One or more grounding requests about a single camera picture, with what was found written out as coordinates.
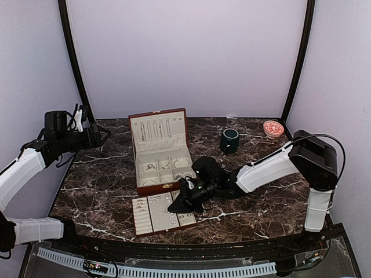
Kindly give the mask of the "red wooden jewelry box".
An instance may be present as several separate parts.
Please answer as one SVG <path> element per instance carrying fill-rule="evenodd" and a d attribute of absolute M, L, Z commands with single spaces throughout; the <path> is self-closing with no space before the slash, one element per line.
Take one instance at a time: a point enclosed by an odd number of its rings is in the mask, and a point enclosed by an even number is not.
<path fill-rule="evenodd" d="M 174 180 L 176 173 L 189 172 L 193 178 L 196 177 L 189 151 L 185 108 L 134 114 L 129 115 L 128 119 L 136 168 L 136 187 L 140 196 L 180 189 L 179 181 Z M 175 169 L 173 161 L 180 157 L 189 158 L 191 165 Z M 144 173 L 143 166 L 147 163 L 156 163 L 157 170 Z M 156 180 L 157 184 L 142 186 L 147 180 Z"/>

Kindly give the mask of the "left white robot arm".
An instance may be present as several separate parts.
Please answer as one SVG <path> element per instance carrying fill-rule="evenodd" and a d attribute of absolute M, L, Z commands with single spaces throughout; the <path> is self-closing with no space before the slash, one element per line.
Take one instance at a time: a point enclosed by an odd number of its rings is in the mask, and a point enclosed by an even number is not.
<path fill-rule="evenodd" d="M 75 224 L 65 218 L 10 218 L 4 212 L 10 201 L 36 175 L 65 153 L 98 148 L 111 132 L 98 125 L 82 130 L 42 129 L 37 139 L 24 144 L 21 152 L 1 171 L 1 252 L 21 244 L 55 239 L 70 253 L 78 252 L 82 240 L 75 235 Z"/>

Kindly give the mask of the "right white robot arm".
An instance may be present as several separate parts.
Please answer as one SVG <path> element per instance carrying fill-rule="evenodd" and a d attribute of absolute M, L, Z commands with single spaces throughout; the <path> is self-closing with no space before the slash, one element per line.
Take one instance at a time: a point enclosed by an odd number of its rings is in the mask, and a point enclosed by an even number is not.
<path fill-rule="evenodd" d="M 280 149 L 233 171 L 223 169 L 214 158 L 203 156 L 191 168 L 196 177 L 179 179 L 180 193 L 167 208 L 170 213 L 202 213 L 203 203 L 213 197 L 239 199 L 280 178 L 301 174 L 310 186 L 304 232 L 296 237 L 296 247 L 308 251 L 318 242 L 330 210 L 334 191 L 344 168 L 337 167 L 336 149 L 323 141 L 324 134 L 295 132 Z"/>

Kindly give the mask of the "red jewelry tray insert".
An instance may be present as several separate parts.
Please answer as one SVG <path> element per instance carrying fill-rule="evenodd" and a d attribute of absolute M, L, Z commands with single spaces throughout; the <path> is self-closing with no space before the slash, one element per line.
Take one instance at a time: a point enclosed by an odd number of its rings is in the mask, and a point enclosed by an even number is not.
<path fill-rule="evenodd" d="M 132 199 L 134 228 L 137 237 L 156 235 L 197 225 L 194 213 L 170 213 L 168 207 L 180 191 Z"/>

